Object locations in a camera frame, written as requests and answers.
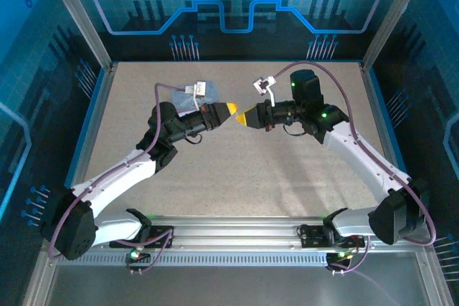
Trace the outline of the aluminium frame post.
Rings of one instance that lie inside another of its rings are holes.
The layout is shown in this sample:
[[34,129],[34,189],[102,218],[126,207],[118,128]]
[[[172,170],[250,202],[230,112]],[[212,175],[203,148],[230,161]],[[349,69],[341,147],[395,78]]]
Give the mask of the aluminium frame post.
[[110,58],[103,41],[96,31],[91,19],[86,12],[81,0],[62,0],[67,8],[70,16],[72,17],[77,28],[80,30],[87,45],[94,54],[96,60],[104,70],[111,70],[113,66],[112,59]]
[[361,68],[363,72],[368,72],[375,63],[379,53],[387,43],[390,34],[394,30],[397,22],[400,20],[410,1],[411,0],[393,0],[388,12],[382,20],[381,25],[374,35],[363,60],[361,61]]

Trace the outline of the black LED connector box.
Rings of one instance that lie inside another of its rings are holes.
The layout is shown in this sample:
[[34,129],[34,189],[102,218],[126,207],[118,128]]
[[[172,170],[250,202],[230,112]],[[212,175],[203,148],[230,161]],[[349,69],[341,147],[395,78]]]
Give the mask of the black LED connector box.
[[126,264],[141,264],[150,262],[151,255],[142,252],[140,249],[132,249],[126,255]]
[[350,265],[352,258],[352,252],[333,252],[326,254],[326,262],[328,265],[342,264],[348,266]]

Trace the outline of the clear plastic bag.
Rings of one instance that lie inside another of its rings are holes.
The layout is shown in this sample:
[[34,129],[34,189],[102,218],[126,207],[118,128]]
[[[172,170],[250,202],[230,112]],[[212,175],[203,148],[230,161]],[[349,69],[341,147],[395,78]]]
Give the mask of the clear plastic bag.
[[206,84],[204,96],[194,96],[193,85],[183,86],[183,88],[190,91],[190,93],[178,90],[173,90],[171,92],[172,103],[180,116],[194,112],[197,110],[198,106],[201,106],[204,103],[213,103],[219,101],[219,94],[216,83],[213,81],[205,81],[204,83]]

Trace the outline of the aluminium table side rail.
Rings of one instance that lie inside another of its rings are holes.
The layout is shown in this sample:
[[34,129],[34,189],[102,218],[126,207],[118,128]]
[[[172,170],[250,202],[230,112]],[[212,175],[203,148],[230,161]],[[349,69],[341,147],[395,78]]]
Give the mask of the aluminium table side rail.
[[372,67],[367,68],[362,62],[359,64],[359,67],[367,97],[369,99],[370,108],[372,109],[372,114],[376,123],[383,154],[385,158],[390,163],[393,163],[396,167],[398,167],[399,170],[407,172],[407,168],[397,142],[394,127],[389,119],[386,102],[377,80],[377,76]]
[[110,70],[100,71],[64,182],[66,188],[85,180],[117,66],[115,63]]

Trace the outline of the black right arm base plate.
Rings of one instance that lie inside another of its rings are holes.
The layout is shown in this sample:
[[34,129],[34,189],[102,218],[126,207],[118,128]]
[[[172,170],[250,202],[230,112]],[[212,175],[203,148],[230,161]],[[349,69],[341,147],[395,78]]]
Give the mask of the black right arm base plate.
[[330,229],[324,225],[313,226],[301,224],[297,227],[296,234],[301,241],[301,246],[303,249],[360,249],[365,247],[365,241],[362,236],[344,237],[338,234],[337,231]]

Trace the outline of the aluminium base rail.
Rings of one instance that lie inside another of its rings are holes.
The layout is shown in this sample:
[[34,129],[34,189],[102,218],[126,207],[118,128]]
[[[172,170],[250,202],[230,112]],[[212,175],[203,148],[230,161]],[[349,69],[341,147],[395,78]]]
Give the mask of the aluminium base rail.
[[173,226],[175,251],[323,251],[341,248],[303,249],[296,229],[301,224],[322,226],[320,217],[284,216],[152,216],[153,225]]

